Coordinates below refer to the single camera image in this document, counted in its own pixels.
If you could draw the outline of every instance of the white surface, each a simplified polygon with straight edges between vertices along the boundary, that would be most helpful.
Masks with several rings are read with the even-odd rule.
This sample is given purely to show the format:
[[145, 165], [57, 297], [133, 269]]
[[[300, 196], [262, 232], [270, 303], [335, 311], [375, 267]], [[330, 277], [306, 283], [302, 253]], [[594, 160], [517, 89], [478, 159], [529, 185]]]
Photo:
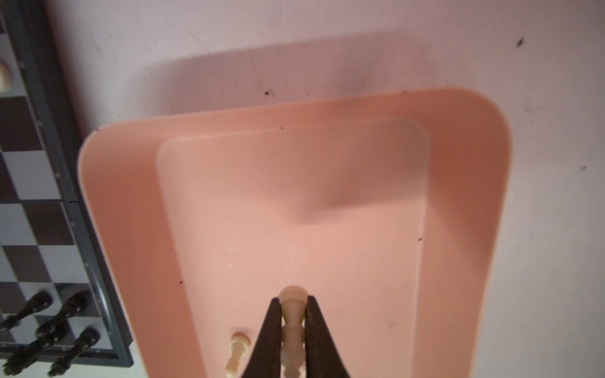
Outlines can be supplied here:
[[0, 204], [0, 244], [35, 246], [36, 243], [23, 206], [19, 203]]
[[[487, 95], [511, 124], [514, 156], [473, 377], [605, 376], [602, 0], [49, 7], [86, 131], [156, 114], [425, 86]], [[136, 361], [67, 376], [143, 377]], [[22, 376], [40, 376], [40, 366]]]
[[3, 152], [2, 157], [20, 200], [61, 198], [45, 151]]

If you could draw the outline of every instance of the chess piece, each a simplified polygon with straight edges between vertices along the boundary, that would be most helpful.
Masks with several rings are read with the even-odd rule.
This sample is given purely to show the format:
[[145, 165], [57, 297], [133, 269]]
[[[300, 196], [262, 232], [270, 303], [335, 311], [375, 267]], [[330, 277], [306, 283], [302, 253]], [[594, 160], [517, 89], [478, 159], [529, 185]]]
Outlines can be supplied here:
[[67, 321], [69, 318], [73, 318], [86, 309], [87, 297], [90, 295], [89, 291], [79, 292], [63, 303], [61, 310], [48, 322], [42, 324], [36, 330], [36, 337], [40, 337], [45, 334], [49, 334], [59, 325]]
[[15, 376], [21, 373], [23, 369], [29, 367], [38, 359], [40, 353], [46, 348], [52, 347], [56, 342], [65, 337], [68, 332], [69, 325], [67, 322], [57, 324], [52, 332], [40, 336], [36, 341], [10, 356], [4, 364], [4, 374]]
[[299, 378], [305, 362], [303, 320], [309, 294], [300, 286], [288, 286], [279, 296], [285, 325], [281, 329], [281, 364], [284, 377]]
[[237, 369], [240, 367], [240, 359], [250, 350], [250, 340], [245, 334], [236, 333], [231, 337], [229, 348], [231, 349], [231, 358], [227, 361], [225, 367], [225, 377], [235, 378]]
[[47, 292], [38, 292], [30, 298], [16, 315], [7, 317], [4, 322], [0, 324], [0, 331], [8, 331], [19, 325], [21, 319], [31, 314], [39, 313], [42, 310], [46, 310], [51, 304], [53, 304], [53, 297]]
[[70, 368], [71, 361], [80, 353], [86, 352], [99, 341], [99, 332], [94, 328], [88, 327], [76, 339], [74, 347], [65, 354], [64, 357], [55, 361], [48, 372], [49, 377], [62, 376]]

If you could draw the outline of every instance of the checkered board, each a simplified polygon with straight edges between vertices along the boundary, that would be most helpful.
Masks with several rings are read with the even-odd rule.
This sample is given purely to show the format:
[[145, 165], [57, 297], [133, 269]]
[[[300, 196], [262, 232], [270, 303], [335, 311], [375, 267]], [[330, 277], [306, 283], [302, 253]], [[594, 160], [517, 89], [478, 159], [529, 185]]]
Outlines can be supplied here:
[[[12, 349], [34, 341], [38, 325], [50, 320], [70, 296], [90, 290], [90, 283], [58, 202], [0, 204], [0, 243], [0, 316], [16, 314], [38, 291], [53, 297], [46, 310], [23, 319], [18, 327], [0, 331], [0, 348]], [[101, 334], [93, 350], [113, 349], [94, 301], [68, 322], [71, 332], [55, 349], [73, 346], [75, 337], [89, 326]]]
[[[53, 303], [9, 330], [0, 331], [0, 351], [33, 342], [36, 328], [50, 320], [75, 293], [91, 290], [75, 243], [62, 190], [44, 148], [43, 130], [26, 96], [8, 36], [0, 30], [0, 61], [11, 72], [11, 89], [0, 94], [0, 321], [16, 314], [45, 290]], [[113, 349], [97, 302], [69, 319], [70, 332], [50, 348], [64, 351], [87, 327], [100, 333], [93, 353]]]

